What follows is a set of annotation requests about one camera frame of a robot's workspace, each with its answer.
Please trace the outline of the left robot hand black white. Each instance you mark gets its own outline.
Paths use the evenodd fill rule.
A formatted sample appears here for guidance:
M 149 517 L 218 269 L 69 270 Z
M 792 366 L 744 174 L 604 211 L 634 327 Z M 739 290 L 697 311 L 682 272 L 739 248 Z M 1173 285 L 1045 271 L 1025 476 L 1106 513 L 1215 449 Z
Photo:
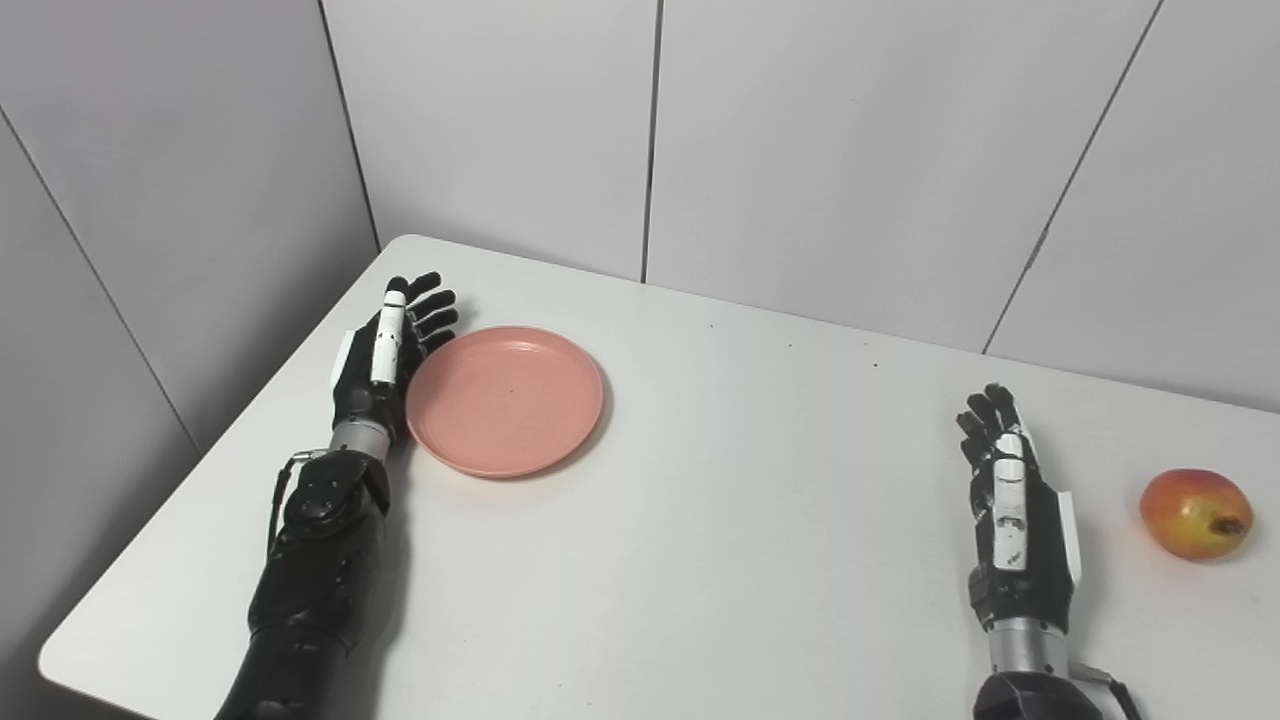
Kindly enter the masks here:
M 454 338 L 453 324 L 460 319 L 454 307 L 457 295 L 443 286 L 439 272 L 429 272 L 413 281 L 396 275 L 388 284 L 404 295 L 404 318 L 399 329 L 399 355 L 394 379 L 376 383 L 372 360 L 380 311 L 351 334 L 346 359 L 333 384 L 333 425 L 343 421 L 371 420 L 392 436 L 404 430 L 404 397 L 408 383 L 428 356 Z

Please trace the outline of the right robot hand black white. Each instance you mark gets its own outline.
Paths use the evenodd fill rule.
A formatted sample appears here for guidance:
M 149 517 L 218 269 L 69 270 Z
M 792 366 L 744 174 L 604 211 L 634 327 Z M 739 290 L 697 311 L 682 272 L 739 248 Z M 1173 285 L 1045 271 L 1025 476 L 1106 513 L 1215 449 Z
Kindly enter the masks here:
M 972 471 L 977 565 L 968 580 L 979 624 L 1029 619 L 1068 632 L 1082 574 L 1070 496 L 1043 477 L 1016 401 L 1002 384 L 966 398 L 956 418 Z

